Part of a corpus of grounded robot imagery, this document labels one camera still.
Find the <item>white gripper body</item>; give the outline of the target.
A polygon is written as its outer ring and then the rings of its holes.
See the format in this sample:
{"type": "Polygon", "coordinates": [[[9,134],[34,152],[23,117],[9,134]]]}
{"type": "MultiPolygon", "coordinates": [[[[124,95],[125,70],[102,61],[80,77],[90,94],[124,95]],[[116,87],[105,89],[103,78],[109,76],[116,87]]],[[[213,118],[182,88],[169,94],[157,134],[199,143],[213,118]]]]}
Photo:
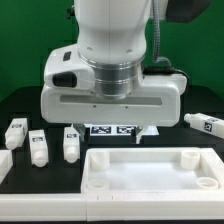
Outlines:
{"type": "Polygon", "coordinates": [[[186,87],[184,75],[144,75],[139,62],[98,67],[70,45],[47,59],[41,114],[50,123],[170,127],[186,87]]]}

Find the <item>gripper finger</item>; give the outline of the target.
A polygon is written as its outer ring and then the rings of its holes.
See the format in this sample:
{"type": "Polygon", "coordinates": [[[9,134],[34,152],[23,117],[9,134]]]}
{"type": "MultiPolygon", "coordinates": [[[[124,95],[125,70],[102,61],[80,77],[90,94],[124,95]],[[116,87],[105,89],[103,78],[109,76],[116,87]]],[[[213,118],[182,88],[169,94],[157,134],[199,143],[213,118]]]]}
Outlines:
{"type": "Polygon", "coordinates": [[[146,126],[137,126],[135,128],[136,143],[139,144],[143,134],[147,131],[146,126]]]}
{"type": "Polygon", "coordinates": [[[81,141],[84,142],[85,141],[85,132],[86,132],[85,125],[81,124],[81,123],[74,123],[73,128],[79,133],[81,141]]]}

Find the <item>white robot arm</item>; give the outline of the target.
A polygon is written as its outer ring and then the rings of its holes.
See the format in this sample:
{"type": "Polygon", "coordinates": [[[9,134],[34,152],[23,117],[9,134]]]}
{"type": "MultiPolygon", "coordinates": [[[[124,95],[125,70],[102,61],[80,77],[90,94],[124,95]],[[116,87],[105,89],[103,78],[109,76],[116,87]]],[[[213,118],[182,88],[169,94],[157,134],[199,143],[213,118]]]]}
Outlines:
{"type": "Polygon", "coordinates": [[[174,126],[188,78],[159,54],[159,22],[189,23],[212,0],[74,0],[77,42],[51,52],[41,114],[50,123],[174,126]]]}

